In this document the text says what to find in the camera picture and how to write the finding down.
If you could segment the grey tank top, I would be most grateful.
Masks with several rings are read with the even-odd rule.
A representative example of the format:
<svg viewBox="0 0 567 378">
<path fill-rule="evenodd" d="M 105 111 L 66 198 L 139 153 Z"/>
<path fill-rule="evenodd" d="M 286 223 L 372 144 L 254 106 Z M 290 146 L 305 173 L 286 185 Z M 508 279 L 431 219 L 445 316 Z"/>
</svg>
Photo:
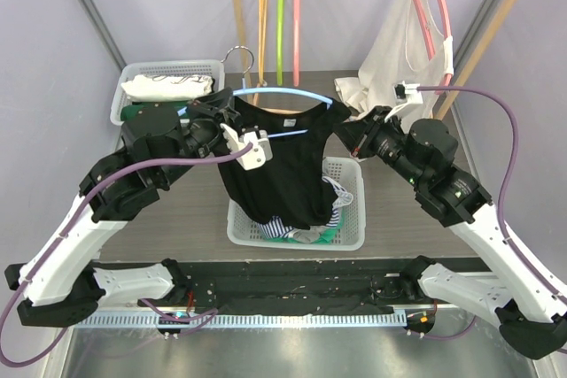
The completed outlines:
<svg viewBox="0 0 567 378">
<path fill-rule="evenodd" d="M 327 230 L 326 227 L 311 227 L 310 229 L 294 229 L 289 233 L 289 238 L 297 243 L 316 243 L 321 235 Z"/>
</svg>

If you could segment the black tank top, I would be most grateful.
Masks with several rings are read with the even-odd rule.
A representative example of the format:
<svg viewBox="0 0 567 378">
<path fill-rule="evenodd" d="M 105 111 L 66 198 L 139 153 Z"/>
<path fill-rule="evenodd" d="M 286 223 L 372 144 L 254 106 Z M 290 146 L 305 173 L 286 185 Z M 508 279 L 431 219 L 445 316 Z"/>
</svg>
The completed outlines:
<svg viewBox="0 0 567 378">
<path fill-rule="evenodd" d="M 322 157 L 335 127 L 350 117 L 340 102 L 321 103 L 295 114 L 276 114 L 235 98 L 245 128 L 258 127 L 270 135 L 272 159 L 244 170 L 236 161 L 218 165 L 227 193 L 253 221 L 265 225 L 279 218 L 285 226 L 308 229 L 331 221 L 334 188 L 322 179 Z M 283 135 L 305 130 L 300 135 Z"/>
</svg>

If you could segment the white folded cloth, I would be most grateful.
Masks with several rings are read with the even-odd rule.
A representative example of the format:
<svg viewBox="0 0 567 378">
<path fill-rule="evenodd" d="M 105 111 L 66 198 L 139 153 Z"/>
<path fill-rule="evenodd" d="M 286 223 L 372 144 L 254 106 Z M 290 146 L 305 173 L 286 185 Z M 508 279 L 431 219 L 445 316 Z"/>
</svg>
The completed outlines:
<svg viewBox="0 0 567 378">
<path fill-rule="evenodd" d="M 189 101 L 213 92 L 214 78 L 208 75 L 187 76 L 138 74 L 120 87 L 133 102 Z"/>
</svg>

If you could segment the green tank top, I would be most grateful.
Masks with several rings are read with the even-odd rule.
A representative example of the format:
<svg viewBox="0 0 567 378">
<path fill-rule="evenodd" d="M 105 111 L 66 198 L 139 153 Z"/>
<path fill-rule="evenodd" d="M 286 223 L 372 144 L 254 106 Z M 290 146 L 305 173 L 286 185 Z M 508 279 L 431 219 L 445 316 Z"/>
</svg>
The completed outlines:
<svg viewBox="0 0 567 378">
<path fill-rule="evenodd" d="M 323 226 L 326 227 L 327 230 L 321 235 L 321 238 L 316 243 L 311 244 L 331 244 L 338 234 L 338 231 L 343 227 L 343 223 L 344 220 L 342 218 L 332 220 L 330 223 Z M 284 226 L 279 218 L 274 218 L 267 225 L 258 225 L 258 229 L 266 241 L 274 243 L 297 243 L 289 238 L 289 233 L 296 228 Z"/>
</svg>

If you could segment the lime green hanger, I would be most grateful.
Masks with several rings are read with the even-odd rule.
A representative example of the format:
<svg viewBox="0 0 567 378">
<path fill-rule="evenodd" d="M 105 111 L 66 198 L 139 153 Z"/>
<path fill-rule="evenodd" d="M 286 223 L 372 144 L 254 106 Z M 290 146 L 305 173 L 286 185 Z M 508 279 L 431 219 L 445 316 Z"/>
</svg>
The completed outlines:
<svg viewBox="0 0 567 378">
<path fill-rule="evenodd" d="M 284 83 L 284 22 L 286 0 L 277 0 L 276 10 L 276 84 Z"/>
</svg>

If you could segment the white plastic basket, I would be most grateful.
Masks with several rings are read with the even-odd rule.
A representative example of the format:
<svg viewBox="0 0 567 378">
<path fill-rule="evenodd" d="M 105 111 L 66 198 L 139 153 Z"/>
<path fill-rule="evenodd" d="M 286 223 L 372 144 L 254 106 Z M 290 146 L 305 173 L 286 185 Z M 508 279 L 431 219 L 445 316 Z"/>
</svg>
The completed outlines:
<svg viewBox="0 0 567 378">
<path fill-rule="evenodd" d="M 122 124 L 122 110 L 133 103 L 189 101 L 224 87 L 225 71 L 216 59 L 143 62 L 123 68 L 110 121 Z"/>
<path fill-rule="evenodd" d="M 341 226 L 327 243 L 268 240 L 232 200 L 229 201 L 227 217 L 230 241 L 243 246 L 288 250 L 356 251 L 361 248 L 365 240 L 366 209 L 360 165 L 350 158 L 327 157 L 322 162 L 322 171 L 353 195 L 352 203 L 342 208 Z"/>
</svg>

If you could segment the blue striped tank top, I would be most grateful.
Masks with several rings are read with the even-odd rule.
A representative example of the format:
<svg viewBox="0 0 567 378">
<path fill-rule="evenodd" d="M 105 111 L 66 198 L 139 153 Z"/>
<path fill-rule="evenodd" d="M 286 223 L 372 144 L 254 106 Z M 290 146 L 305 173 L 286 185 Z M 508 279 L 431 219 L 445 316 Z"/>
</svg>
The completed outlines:
<svg viewBox="0 0 567 378">
<path fill-rule="evenodd" d="M 334 190 L 334 193 L 336 195 L 336 199 L 332 204 L 332 210 L 331 210 L 331 216 L 330 216 L 330 220 L 327 222 L 330 223 L 332 220 L 337 220 L 339 218 L 344 219 L 344 214 L 343 214 L 343 210 L 349 206 L 353 200 L 353 194 L 351 194 L 349 191 L 347 191 L 342 185 L 340 185 L 337 181 L 334 181 L 333 179 L 331 179 L 328 175 L 323 175 L 322 176 L 322 180 L 326 183 L 328 183 L 329 185 L 331 185 L 331 187 Z M 271 221 L 274 218 L 279 218 L 280 221 L 283 224 L 283 221 L 281 220 L 280 217 L 278 216 L 274 216 Z M 267 225 L 267 224 L 260 224 L 260 223 L 256 223 L 256 228 L 258 228 L 258 225 Z"/>
</svg>

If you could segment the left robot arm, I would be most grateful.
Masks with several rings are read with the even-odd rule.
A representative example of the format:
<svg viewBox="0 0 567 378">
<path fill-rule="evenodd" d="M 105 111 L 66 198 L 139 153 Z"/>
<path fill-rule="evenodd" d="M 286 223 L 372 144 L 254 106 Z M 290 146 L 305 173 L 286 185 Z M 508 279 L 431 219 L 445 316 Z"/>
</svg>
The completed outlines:
<svg viewBox="0 0 567 378">
<path fill-rule="evenodd" d="M 232 89 L 188 105 L 150 106 L 123 122 L 123 145 L 101 158 L 79 185 L 72 210 L 46 246 L 25 265 L 7 266 L 10 289 L 22 290 L 22 325 L 67 328 L 103 305 L 149 299 L 181 305 L 191 281 L 178 263 L 122 270 L 96 267 L 94 254 L 144 208 L 159 201 L 197 160 L 217 164 L 214 152 L 235 157 L 223 130 L 241 122 Z"/>
</svg>

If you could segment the yellow hanger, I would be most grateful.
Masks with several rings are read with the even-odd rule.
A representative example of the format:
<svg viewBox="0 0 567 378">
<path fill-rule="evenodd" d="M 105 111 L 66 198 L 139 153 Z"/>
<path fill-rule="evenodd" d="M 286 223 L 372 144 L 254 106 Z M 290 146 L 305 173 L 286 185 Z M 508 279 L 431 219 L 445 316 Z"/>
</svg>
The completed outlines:
<svg viewBox="0 0 567 378">
<path fill-rule="evenodd" d="M 265 56 L 266 56 L 266 35 L 268 21 L 268 0 L 258 0 L 258 86 L 266 85 L 264 79 Z"/>
</svg>

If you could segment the dark green folded cloth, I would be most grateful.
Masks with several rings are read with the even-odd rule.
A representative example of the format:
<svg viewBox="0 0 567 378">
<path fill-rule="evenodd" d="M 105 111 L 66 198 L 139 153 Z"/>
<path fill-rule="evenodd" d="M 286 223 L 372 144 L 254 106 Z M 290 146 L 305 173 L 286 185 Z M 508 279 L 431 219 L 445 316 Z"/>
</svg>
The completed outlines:
<svg viewBox="0 0 567 378">
<path fill-rule="evenodd" d="M 120 111 L 120 119 L 122 121 L 130 120 L 136 115 L 139 115 L 141 111 L 150 110 L 155 108 L 169 107 L 175 109 L 179 112 L 186 106 L 183 102 L 166 102 L 166 103 L 138 103 L 130 104 L 123 107 Z"/>
</svg>

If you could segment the white tank top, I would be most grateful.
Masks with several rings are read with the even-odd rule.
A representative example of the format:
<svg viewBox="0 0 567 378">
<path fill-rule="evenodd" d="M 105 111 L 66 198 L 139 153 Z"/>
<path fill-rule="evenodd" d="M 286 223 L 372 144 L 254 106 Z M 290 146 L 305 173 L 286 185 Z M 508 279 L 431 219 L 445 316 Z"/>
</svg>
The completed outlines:
<svg viewBox="0 0 567 378">
<path fill-rule="evenodd" d="M 339 99 L 361 118 L 375 106 L 394 107 L 393 87 L 402 81 L 446 86 L 454 49 L 446 54 L 442 37 L 436 0 L 393 0 L 358 74 L 334 80 Z"/>
</svg>

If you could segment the pink wavy hanger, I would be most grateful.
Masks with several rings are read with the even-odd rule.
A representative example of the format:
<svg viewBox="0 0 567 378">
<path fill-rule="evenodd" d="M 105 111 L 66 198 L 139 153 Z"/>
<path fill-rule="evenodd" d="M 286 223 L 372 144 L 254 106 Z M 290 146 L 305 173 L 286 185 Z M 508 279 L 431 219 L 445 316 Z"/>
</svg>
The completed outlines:
<svg viewBox="0 0 567 378">
<path fill-rule="evenodd" d="M 300 83 L 300 19 L 301 19 L 301 0 L 293 0 L 292 81 L 295 87 L 298 87 Z"/>
</svg>

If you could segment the white plastic basket back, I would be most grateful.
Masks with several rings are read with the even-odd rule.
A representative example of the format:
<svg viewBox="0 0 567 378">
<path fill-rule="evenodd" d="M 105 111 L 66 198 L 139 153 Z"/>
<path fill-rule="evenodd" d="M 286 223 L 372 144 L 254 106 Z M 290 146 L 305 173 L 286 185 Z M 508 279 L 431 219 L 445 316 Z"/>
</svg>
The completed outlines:
<svg viewBox="0 0 567 378">
<path fill-rule="evenodd" d="M 189 101 L 224 87 L 225 71 L 216 59 L 143 62 L 123 68 L 110 121 L 122 124 L 122 110 L 133 103 Z"/>
</svg>

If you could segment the white plastic basket centre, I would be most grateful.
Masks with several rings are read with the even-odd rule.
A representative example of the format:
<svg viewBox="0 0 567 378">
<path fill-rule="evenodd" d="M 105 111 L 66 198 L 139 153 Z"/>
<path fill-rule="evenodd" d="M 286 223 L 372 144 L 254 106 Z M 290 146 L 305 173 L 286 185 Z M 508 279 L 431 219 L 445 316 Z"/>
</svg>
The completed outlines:
<svg viewBox="0 0 567 378">
<path fill-rule="evenodd" d="M 361 248 L 365 240 L 366 209 L 360 165 L 350 158 L 327 157 L 322 162 L 322 171 L 353 195 L 352 203 L 342 208 L 341 226 L 327 243 L 268 240 L 232 200 L 229 201 L 227 217 L 230 241 L 243 246 L 288 250 L 356 251 Z"/>
</svg>

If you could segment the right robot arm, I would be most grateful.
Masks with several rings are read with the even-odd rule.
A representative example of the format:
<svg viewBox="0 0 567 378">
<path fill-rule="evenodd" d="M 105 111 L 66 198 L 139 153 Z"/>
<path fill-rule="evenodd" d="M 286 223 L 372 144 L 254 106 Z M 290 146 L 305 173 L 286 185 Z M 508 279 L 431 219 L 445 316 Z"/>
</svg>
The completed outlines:
<svg viewBox="0 0 567 378">
<path fill-rule="evenodd" d="M 353 157 L 380 158 L 415 192 L 420 207 L 474 250 L 498 284 L 462 276 L 425 256 L 401 271 L 401 295 L 412 303 L 433 298 L 456 305 L 493 325 L 501 337 L 529 359 L 566 347 L 566 307 L 562 286 L 540 281 L 546 269 L 498 220 L 488 191 L 454 164 L 457 140 L 435 119 L 419 119 L 403 131 L 388 107 L 334 129 Z"/>
</svg>

